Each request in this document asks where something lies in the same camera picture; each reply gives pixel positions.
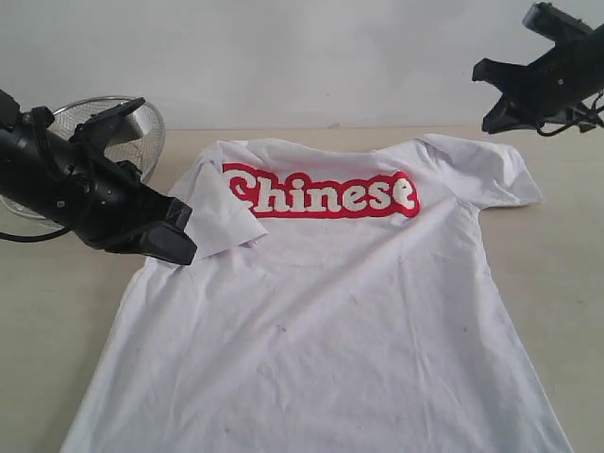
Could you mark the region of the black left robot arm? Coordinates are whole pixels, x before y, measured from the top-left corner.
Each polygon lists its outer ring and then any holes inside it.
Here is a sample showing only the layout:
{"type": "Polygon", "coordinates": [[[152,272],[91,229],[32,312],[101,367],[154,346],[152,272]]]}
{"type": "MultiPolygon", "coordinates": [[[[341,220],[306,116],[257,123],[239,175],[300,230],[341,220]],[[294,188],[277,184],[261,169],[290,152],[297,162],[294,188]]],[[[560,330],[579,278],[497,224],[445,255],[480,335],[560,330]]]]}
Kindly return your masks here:
{"type": "Polygon", "coordinates": [[[1,94],[1,194],[59,225],[38,236],[3,233],[2,240],[41,243],[74,233],[84,244],[114,254],[142,255],[189,265],[197,250],[185,227],[192,209],[143,181],[132,161],[105,151],[143,137],[136,112],[142,97],[93,113],[63,139],[52,132],[46,106],[22,112],[1,94]]]}

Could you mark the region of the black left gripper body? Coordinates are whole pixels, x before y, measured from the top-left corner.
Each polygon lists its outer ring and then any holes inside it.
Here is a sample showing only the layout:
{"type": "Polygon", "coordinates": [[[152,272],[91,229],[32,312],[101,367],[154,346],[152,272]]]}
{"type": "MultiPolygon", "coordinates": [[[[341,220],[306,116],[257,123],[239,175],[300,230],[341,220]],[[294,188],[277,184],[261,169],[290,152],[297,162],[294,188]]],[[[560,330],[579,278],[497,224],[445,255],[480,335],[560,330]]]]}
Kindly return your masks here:
{"type": "Polygon", "coordinates": [[[143,184],[127,160],[80,158],[52,185],[51,220],[95,249],[147,250],[151,233],[173,232],[173,198],[143,184]]]}

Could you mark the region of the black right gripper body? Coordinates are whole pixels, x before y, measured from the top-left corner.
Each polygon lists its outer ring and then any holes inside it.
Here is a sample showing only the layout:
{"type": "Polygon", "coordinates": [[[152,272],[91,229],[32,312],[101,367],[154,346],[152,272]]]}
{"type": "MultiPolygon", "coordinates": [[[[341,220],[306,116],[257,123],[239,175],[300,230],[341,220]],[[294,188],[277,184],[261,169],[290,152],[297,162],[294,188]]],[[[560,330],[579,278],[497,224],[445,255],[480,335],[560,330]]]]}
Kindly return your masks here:
{"type": "Polygon", "coordinates": [[[530,94],[538,123],[600,123],[603,98],[603,29],[553,46],[528,65],[531,82],[518,92],[530,94]]]}

